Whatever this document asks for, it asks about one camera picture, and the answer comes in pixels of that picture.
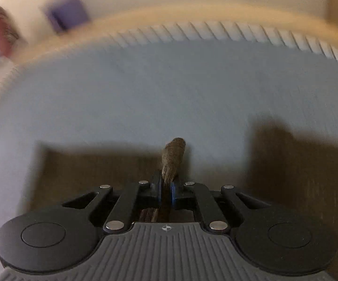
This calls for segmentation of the brown corduroy pants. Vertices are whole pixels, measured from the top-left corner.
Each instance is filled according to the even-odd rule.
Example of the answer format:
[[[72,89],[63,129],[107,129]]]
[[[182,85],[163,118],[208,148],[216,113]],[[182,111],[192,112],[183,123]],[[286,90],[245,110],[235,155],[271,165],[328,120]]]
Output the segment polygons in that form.
[[[196,163],[188,140],[176,138],[159,148],[105,144],[60,147],[39,143],[34,150],[32,190],[27,209],[41,209],[104,183],[122,189],[149,180],[160,170],[171,183],[175,175],[218,189],[232,184],[250,195],[318,216],[338,235],[338,140],[296,131],[263,119],[248,132],[247,167]],[[330,272],[338,279],[338,253]]]

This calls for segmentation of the purple folded mat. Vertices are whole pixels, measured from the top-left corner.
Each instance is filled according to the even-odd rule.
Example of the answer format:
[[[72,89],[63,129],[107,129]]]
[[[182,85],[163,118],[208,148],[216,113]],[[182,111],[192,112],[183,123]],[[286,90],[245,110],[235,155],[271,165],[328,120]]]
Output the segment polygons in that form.
[[[51,0],[42,7],[56,34],[90,22],[90,16],[81,0]]]

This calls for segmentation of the wooden bed frame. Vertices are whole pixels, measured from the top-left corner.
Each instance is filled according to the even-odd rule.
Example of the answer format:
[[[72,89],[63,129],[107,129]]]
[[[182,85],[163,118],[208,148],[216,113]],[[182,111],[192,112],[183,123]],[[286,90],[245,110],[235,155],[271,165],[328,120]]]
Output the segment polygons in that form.
[[[23,66],[104,40],[122,48],[183,40],[232,39],[297,48],[338,61],[338,26],[317,17],[248,4],[211,1],[124,11],[63,36],[20,48],[0,67],[0,98]]]

